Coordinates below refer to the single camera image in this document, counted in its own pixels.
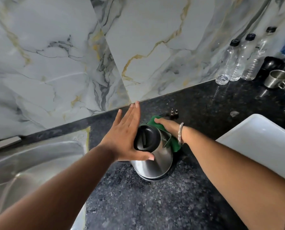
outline person's left hand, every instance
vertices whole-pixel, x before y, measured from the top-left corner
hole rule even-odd
[[[119,109],[113,126],[104,136],[99,146],[109,149],[114,154],[115,160],[118,161],[154,160],[153,154],[134,149],[134,139],[139,121],[140,105],[138,101],[131,104],[123,118],[122,111]]]

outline countertop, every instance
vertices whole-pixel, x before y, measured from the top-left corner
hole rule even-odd
[[[178,122],[217,139],[250,115],[265,116],[285,129],[282,90],[268,91],[258,82],[219,86],[209,81],[141,102],[141,122],[179,111]],[[239,114],[232,117],[230,113]],[[33,143],[91,126],[90,147],[110,129],[117,110],[26,137]],[[128,162],[115,162],[87,200],[86,229],[246,229],[231,206],[203,173],[185,145],[175,153],[172,174],[158,182],[140,178]]]

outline electric kettle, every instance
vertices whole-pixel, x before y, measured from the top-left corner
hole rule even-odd
[[[139,176],[147,180],[157,180],[168,172],[173,161],[170,139],[171,134],[154,126],[141,125],[138,128],[134,148],[154,155],[154,161],[131,161]]]

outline kettle lid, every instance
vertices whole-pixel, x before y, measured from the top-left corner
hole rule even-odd
[[[134,148],[139,151],[153,152],[161,142],[160,131],[150,125],[142,125],[138,128],[134,139]]]

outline white rectangular object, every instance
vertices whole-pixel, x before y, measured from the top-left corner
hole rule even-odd
[[[285,130],[253,114],[216,140],[285,178]]]

